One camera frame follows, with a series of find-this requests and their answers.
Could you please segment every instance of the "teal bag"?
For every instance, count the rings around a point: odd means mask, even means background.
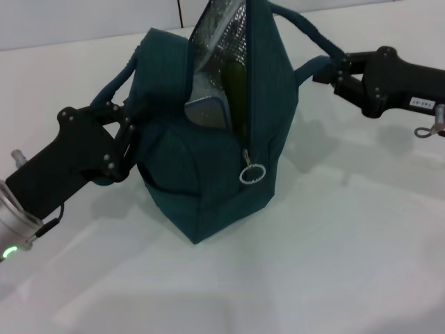
[[[273,13],[294,23],[329,57],[293,71]],[[133,163],[154,202],[196,244],[268,204],[299,86],[344,57],[304,17],[286,8],[267,0],[210,0],[190,40],[150,30],[92,105],[110,102],[134,73],[124,106],[140,136]],[[227,97],[241,126],[225,131],[188,120],[184,105],[196,88],[197,73]],[[149,121],[135,120],[141,109]]]

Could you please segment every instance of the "metal hook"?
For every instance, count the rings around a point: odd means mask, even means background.
[[[416,135],[417,138],[430,138],[432,136],[431,133],[431,129],[428,129],[427,127],[418,127],[415,131],[414,134]]]

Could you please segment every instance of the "bag handle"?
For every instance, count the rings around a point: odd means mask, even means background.
[[[295,24],[295,26],[306,34],[315,44],[329,54],[331,58],[335,60],[344,58],[345,53],[325,36],[323,36],[306,17],[294,12],[293,10],[275,5],[274,3],[270,2],[269,4],[272,13],[283,16],[285,19]]]
[[[127,66],[125,66],[125,68],[116,76],[116,78],[114,78],[104,87],[104,89],[100,91],[96,98],[91,102],[90,106],[103,106],[107,102],[111,102],[118,89],[121,88],[128,79],[130,79],[131,75],[136,69],[136,65],[138,64],[138,49],[139,47],[136,48]]]
[[[323,51],[325,51],[330,57],[318,56],[305,63],[302,67],[295,71],[297,85],[301,86],[303,82],[308,80],[311,76],[320,72],[324,67],[329,65],[332,61],[340,61],[346,57],[345,53],[337,47],[334,43],[323,36],[320,31],[301,14],[289,10],[287,8],[269,3],[272,13],[279,16],[283,16],[291,23],[306,34],[313,42],[315,42]]]

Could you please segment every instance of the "white table surface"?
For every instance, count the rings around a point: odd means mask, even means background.
[[[391,45],[445,68],[444,11],[405,0],[305,16],[346,51]],[[277,23],[295,66],[320,53]],[[0,52],[2,178],[10,151],[50,143],[56,114],[89,104],[142,36]],[[312,82],[300,95],[264,211],[192,246],[136,170],[89,184],[60,226],[1,264],[1,333],[443,333],[445,142],[413,134],[432,118],[370,120]]]

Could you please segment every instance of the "cable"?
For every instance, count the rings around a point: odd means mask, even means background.
[[[65,213],[65,203],[60,206],[60,213],[58,214],[58,220],[61,221],[63,218],[63,214]]]
[[[60,206],[60,213],[58,214],[58,218],[55,218],[55,219],[49,221],[48,223],[44,224],[44,225],[42,226],[42,228],[40,228],[40,229],[36,232],[35,236],[36,236],[37,238],[41,238],[41,237],[43,237],[45,234],[47,234],[50,230],[52,230],[54,227],[56,227],[56,226],[60,223],[60,221],[62,220],[62,218],[63,218],[63,214],[64,214],[64,213],[65,213],[65,204],[62,204],[62,205]]]

